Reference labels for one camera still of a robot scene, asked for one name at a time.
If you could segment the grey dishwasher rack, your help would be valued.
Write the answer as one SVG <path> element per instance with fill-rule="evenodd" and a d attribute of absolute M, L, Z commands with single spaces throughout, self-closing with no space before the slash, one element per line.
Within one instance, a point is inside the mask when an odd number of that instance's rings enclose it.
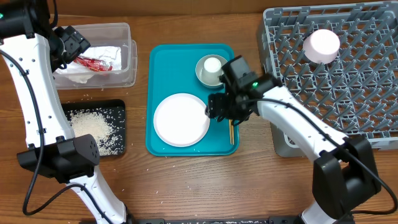
<path fill-rule="evenodd" d="M 334 61 L 305 57 L 304 40 L 327 29 L 340 40 Z M 262 69 L 313 114 L 380 150 L 397 148 L 397 2 L 269 8 L 257 42 Z"/>

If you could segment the black tray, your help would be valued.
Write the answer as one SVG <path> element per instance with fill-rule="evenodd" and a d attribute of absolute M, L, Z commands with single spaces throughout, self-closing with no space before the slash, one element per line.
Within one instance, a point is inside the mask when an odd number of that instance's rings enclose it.
<path fill-rule="evenodd" d="M 64 110 L 65 116 L 67 117 L 67 120 L 69 118 L 68 114 L 72 110 L 90 110 L 90 111 L 110 110 L 110 115 L 113 116 L 115 124 L 123 129 L 122 131 L 119 131 L 119 133 L 123 137 L 122 143 L 124 144 L 123 152 L 113 156 L 119 156 L 121 154 L 124 154 L 126 150 L 126 108 L 123 100 L 113 99 L 113 100 L 102 100 L 102 101 L 64 103 L 62 105 L 62 108 Z"/>

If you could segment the large white plate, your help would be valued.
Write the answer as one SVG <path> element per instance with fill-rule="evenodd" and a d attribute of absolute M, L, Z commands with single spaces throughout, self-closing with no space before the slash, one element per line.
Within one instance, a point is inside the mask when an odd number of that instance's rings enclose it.
<path fill-rule="evenodd" d="M 205 108 L 201 99 L 188 93 L 166 97 L 154 113 L 156 134 L 163 142 L 174 147 L 188 147 L 198 143 L 210 127 Z"/>

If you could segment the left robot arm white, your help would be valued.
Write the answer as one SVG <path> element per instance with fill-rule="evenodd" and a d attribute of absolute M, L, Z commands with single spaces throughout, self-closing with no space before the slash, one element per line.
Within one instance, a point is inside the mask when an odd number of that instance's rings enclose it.
<path fill-rule="evenodd" d="M 93 136 L 75 136 L 63 111 L 53 73 L 90 43 L 74 28 L 57 25 L 46 1 L 1 5 L 1 55 L 21 104 L 27 150 L 17 155 L 34 176 L 54 178 L 73 190 L 97 223 L 133 223 L 125 204 L 105 181 Z"/>

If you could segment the white napkin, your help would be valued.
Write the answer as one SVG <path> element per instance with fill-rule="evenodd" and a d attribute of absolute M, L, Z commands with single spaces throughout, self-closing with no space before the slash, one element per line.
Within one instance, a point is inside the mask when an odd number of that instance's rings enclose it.
<path fill-rule="evenodd" d="M 103 46 L 103 47 L 90 47 L 85 52 L 80 54 L 81 57 L 95 58 L 104 60 L 110 63 L 114 70 L 122 69 L 122 58 L 121 58 L 121 48 L 113 46 Z M 88 68 L 75 63 L 69 63 L 66 69 L 57 69 L 55 73 L 67 77 L 69 80 L 75 83 L 86 83 L 90 78 L 92 78 L 95 73 Z"/>

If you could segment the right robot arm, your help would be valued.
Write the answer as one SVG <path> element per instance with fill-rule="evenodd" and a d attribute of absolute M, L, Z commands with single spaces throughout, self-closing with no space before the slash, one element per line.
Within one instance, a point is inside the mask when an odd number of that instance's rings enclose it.
<path fill-rule="evenodd" d="M 365 138 L 350 138 L 320 120 L 273 75 L 257 76 L 242 56 L 222 66 L 224 93 L 210 94 L 206 115 L 237 124 L 256 113 L 298 145 L 313 164 L 314 203 L 289 223 L 352 223 L 354 209 L 381 191 Z"/>

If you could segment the teal plastic tray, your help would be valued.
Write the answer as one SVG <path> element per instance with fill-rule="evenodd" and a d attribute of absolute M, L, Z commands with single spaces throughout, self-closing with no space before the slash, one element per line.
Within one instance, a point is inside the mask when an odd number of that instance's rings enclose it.
<path fill-rule="evenodd" d="M 210 120 L 206 135 L 196 144 L 175 147 L 167 144 L 155 133 L 154 113 L 166 97 L 188 93 L 208 102 L 208 95 L 223 93 L 224 89 L 211 89 L 198 80 L 195 69 L 198 61 L 207 55 L 219 55 L 226 60 L 234 58 L 232 48 L 226 44 L 167 44 L 158 45 L 150 53 L 146 148 L 159 157 L 170 156 L 227 156 L 239 146 L 239 128 L 234 128 L 234 144 L 230 144 L 228 121 Z"/>

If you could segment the wooden chopstick left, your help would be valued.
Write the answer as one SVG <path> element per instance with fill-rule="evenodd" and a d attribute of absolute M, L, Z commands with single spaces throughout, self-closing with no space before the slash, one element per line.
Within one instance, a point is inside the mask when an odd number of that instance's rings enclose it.
<path fill-rule="evenodd" d="M 232 122 L 230 119 L 228 120 L 228 127 L 229 127 L 229 141 L 230 141 L 230 144 L 233 145 L 234 144 L 234 137 L 233 137 L 234 131 L 233 131 L 233 126 L 232 126 Z"/>

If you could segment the pile of rice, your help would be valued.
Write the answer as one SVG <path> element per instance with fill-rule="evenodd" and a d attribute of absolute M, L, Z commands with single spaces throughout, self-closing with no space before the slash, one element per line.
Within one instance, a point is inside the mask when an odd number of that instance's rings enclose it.
<path fill-rule="evenodd" d="M 110 110 L 72 110 L 68 115 L 75 136 L 92 135 L 100 156 L 113 156 L 123 152 L 123 137 L 119 133 L 123 129 L 115 124 Z"/>

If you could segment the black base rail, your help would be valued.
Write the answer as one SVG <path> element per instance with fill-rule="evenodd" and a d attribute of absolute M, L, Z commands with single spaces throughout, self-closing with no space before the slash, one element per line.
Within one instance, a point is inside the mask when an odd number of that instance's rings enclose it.
<path fill-rule="evenodd" d="M 137 224 L 295 224 L 298 216 L 273 216 L 267 218 L 191 219 L 165 220 L 163 218 L 136 219 Z"/>

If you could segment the grey-white bowl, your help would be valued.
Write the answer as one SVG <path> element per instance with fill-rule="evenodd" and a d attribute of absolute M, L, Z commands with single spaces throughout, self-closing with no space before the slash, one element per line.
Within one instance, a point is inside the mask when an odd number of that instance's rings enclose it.
<path fill-rule="evenodd" d="M 199 59 L 199 61 L 197 62 L 197 65 L 195 67 L 195 73 L 196 73 L 196 76 L 197 76 L 198 80 L 205 87 L 207 87 L 207 88 L 219 88 L 219 87 L 221 87 L 223 85 L 223 83 L 221 81 L 219 82 L 218 85 L 212 86 L 212 85 L 207 85 L 201 79 L 201 72 L 202 72 L 202 69 L 203 69 L 204 61 L 207 58 L 209 58 L 209 57 L 217 58 L 221 62 L 221 67 L 227 62 L 227 60 L 225 58 L 223 58 L 222 56 L 220 56 L 220 55 L 206 55 L 206 56 L 202 57 L 201 59 Z"/>

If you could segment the red snack wrapper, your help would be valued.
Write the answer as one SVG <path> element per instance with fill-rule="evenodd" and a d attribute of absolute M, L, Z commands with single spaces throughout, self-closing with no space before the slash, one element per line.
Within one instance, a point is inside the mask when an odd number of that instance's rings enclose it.
<path fill-rule="evenodd" d="M 113 66 L 110 63 L 108 63 L 104 60 L 95 59 L 95 58 L 79 56 L 74 60 L 74 62 L 79 65 L 82 65 L 94 72 L 111 71 L 113 68 Z"/>

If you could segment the clear plastic waste bin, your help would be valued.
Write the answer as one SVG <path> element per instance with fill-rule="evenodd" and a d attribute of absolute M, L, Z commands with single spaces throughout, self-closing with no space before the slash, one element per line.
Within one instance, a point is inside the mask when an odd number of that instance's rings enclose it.
<path fill-rule="evenodd" d="M 77 25 L 74 28 L 85 37 L 91 47 L 113 46 L 121 48 L 122 69 L 98 72 L 86 83 L 75 83 L 63 75 L 53 73 L 59 90 L 82 88 L 121 88 L 135 84 L 137 72 L 137 46 L 131 37 L 129 24 L 106 23 Z"/>

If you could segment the small pink bowl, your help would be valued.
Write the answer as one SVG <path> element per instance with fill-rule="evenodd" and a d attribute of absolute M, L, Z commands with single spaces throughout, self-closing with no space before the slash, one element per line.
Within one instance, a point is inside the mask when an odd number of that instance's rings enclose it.
<path fill-rule="evenodd" d="M 306 58 L 315 63 L 331 63 L 337 57 L 339 49 L 339 37 L 328 29 L 313 32 L 303 42 Z"/>

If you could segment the wooden chopstick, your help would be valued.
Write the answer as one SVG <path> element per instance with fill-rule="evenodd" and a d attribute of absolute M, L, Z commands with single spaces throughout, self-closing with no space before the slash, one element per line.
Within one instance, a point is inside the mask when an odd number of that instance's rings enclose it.
<path fill-rule="evenodd" d="M 234 145 L 234 126 L 233 126 L 233 120 L 229 120 L 229 127 L 230 127 L 230 140 L 231 140 L 231 145 Z"/>
<path fill-rule="evenodd" d="M 233 126 L 232 126 L 232 122 L 230 119 L 228 120 L 228 127 L 229 127 L 229 141 L 230 141 L 230 144 L 233 145 L 234 144 L 234 137 L 233 137 L 234 131 L 233 131 Z"/>

